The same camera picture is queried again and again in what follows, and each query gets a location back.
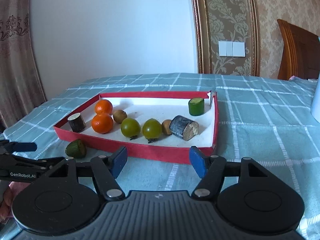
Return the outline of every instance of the gold trim frame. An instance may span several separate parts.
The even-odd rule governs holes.
[[[197,38],[198,73],[212,73],[210,26],[206,0],[192,0]],[[252,76],[260,76],[260,29],[255,0],[248,0],[252,38]]]

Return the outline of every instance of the brown wooden furniture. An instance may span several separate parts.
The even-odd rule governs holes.
[[[318,36],[296,25],[278,19],[284,49],[278,79],[291,76],[318,78],[320,72],[320,41]]]

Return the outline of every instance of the silver screw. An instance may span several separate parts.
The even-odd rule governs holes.
[[[207,197],[210,195],[210,191],[206,188],[198,188],[194,191],[197,197]]]
[[[109,189],[109,190],[107,191],[107,196],[108,196],[108,197],[111,197],[111,198],[113,198],[113,197],[120,197],[121,195],[122,195],[122,191],[119,190],[119,189],[116,189],[116,188]]]

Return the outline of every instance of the bed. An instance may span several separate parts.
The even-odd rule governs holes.
[[[277,21],[284,41],[278,79],[289,80],[291,76],[317,79],[320,72],[319,37],[284,20]]]
[[[306,210],[298,231],[306,239],[320,239],[320,124],[311,116],[314,83],[271,80],[251,76],[172,73],[89,80],[35,108],[4,131],[3,137],[34,141],[38,150],[19,153],[29,158],[65,156],[68,142],[58,139],[52,126],[73,109],[101,92],[215,90],[219,104],[217,154],[229,161],[250,156],[301,194]],[[89,149],[87,159],[101,155]],[[92,187],[92,181],[81,183]],[[199,178],[190,165],[129,158],[117,179],[128,193],[137,190],[192,190]],[[236,183],[226,179],[224,187]],[[19,232],[10,220],[0,239]]]

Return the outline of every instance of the white wall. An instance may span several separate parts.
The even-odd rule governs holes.
[[[191,0],[30,0],[48,99],[103,76],[197,72]]]

